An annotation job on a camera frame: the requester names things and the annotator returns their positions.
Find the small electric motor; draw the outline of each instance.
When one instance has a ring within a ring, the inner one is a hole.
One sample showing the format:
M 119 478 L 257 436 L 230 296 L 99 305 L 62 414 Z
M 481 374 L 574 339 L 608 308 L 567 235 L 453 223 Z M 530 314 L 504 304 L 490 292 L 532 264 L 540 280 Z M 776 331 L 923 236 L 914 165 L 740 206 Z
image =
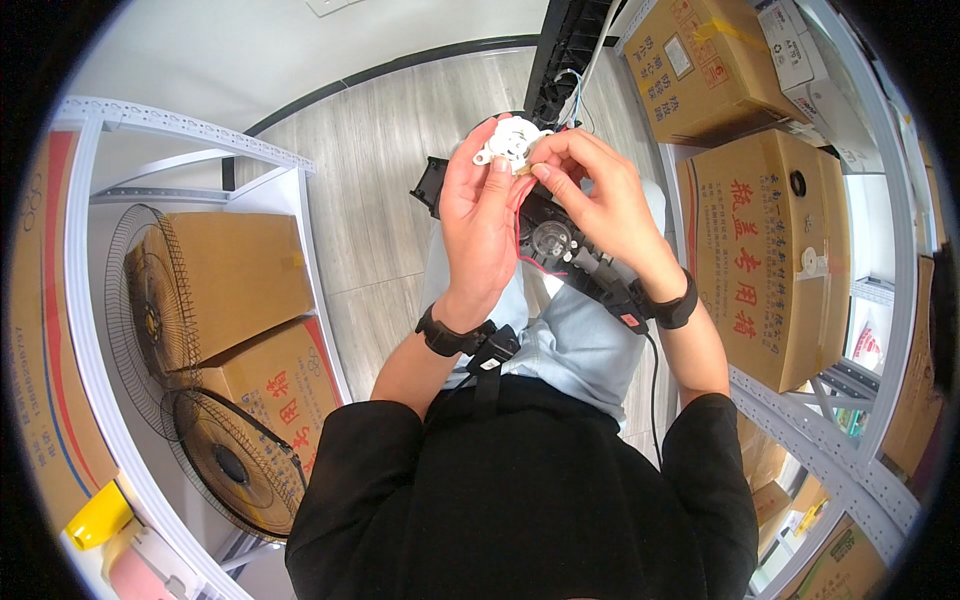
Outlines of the small electric motor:
M 523 117 L 509 117 L 496 124 L 496 131 L 487 140 L 484 147 L 473 157 L 473 164 L 483 165 L 491 162 L 494 156 L 504 156 L 510 160 L 514 175 L 529 173 L 527 157 L 537 142 L 553 133 L 539 130 L 537 126 Z

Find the fan head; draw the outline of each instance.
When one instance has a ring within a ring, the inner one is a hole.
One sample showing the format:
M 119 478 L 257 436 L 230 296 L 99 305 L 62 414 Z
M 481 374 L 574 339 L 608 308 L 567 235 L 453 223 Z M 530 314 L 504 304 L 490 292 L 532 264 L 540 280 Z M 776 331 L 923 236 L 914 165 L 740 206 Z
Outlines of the fan head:
M 124 388 L 144 420 L 176 440 L 177 407 L 167 392 L 200 387 L 200 347 L 182 254 L 163 213 L 145 204 L 124 213 L 110 240 L 105 281 L 110 350 Z M 181 365 L 187 367 L 175 371 Z
M 180 441 L 174 455 L 194 487 L 221 515 L 267 540 L 286 540 L 303 497 L 290 458 L 204 391 L 176 391 Z

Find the hand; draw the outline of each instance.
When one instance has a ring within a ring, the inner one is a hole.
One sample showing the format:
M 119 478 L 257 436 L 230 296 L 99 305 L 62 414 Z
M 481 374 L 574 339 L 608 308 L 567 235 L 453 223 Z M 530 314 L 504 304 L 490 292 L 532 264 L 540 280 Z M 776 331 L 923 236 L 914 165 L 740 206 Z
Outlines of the hand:
M 446 165 L 440 194 L 440 223 L 450 264 L 450 287 L 433 317 L 458 333 L 474 329 L 500 300 L 516 269 L 516 208 L 532 175 L 514 179 L 510 161 L 473 164 L 501 114 L 474 129 Z
M 528 159 L 577 227 L 636 271 L 654 301 L 683 295 L 685 276 L 657 230 L 633 163 L 579 129 L 545 137 Z M 580 189 L 583 177 L 593 180 L 589 196 Z

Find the black t-shirt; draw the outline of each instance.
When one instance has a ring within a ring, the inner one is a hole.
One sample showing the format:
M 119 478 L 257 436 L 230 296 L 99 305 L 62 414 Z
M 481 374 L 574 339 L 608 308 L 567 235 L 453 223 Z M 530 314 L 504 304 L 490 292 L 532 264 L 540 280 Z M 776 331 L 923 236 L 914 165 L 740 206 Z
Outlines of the black t-shirt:
M 757 526 L 729 398 L 681 412 L 662 472 L 538 379 L 505 375 L 493 417 L 473 406 L 330 414 L 286 548 L 299 600 L 742 600 Z

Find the black baseboard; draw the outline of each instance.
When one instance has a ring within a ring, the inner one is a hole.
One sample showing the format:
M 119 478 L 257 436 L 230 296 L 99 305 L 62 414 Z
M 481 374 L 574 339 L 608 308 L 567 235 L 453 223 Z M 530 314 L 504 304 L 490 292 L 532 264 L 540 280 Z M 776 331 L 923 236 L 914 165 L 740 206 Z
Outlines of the black baseboard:
M 353 87 L 354 85 L 368 82 L 369 80 L 380 77 L 381 75 L 387 75 L 388 73 L 393 73 L 394 71 L 399 71 L 400 69 L 417 66 L 418 64 L 424 64 L 425 62 L 449 59 L 450 57 L 458 57 L 464 54 L 472 54 L 474 52 L 536 46 L 539 39 L 540 36 L 536 34 L 529 36 L 485 37 L 484 39 L 462 41 L 455 44 L 440 46 L 439 48 L 431 48 L 429 50 L 423 50 L 422 52 L 408 54 L 405 57 L 400 57 L 389 62 L 384 62 L 383 64 L 378 64 L 375 67 L 360 71 L 359 73 L 354 73 L 353 75 L 348 75 L 341 80 L 337 80 L 331 84 L 324 85 L 319 89 L 315 89 L 312 92 L 299 97 L 297 100 L 294 100 L 280 110 L 277 110 L 276 112 L 264 117 L 255 125 L 247 129 L 244 134 L 249 135 L 250 137 L 256 137 L 283 119 L 300 110 L 303 110 L 304 108 L 309 107 L 315 102 L 320 102 L 327 96 L 332 96 L 339 91 L 347 89 L 348 87 Z M 604 46 L 614 46 L 618 40 L 619 37 L 617 36 L 607 36 L 607 38 L 604 39 Z M 223 159 L 223 171 L 224 189 L 227 191 L 235 190 L 236 177 L 234 172 L 233 158 Z

